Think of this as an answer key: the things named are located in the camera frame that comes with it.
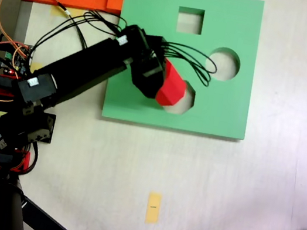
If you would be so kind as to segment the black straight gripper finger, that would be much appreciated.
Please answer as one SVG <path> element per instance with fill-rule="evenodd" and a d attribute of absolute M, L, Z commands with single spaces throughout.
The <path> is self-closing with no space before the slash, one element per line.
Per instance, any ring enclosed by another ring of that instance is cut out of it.
<path fill-rule="evenodd" d="M 132 82 L 146 98 L 155 99 L 158 90 L 163 86 L 164 78 L 159 75 L 145 77 L 139 73 L 132 75 Z"/>

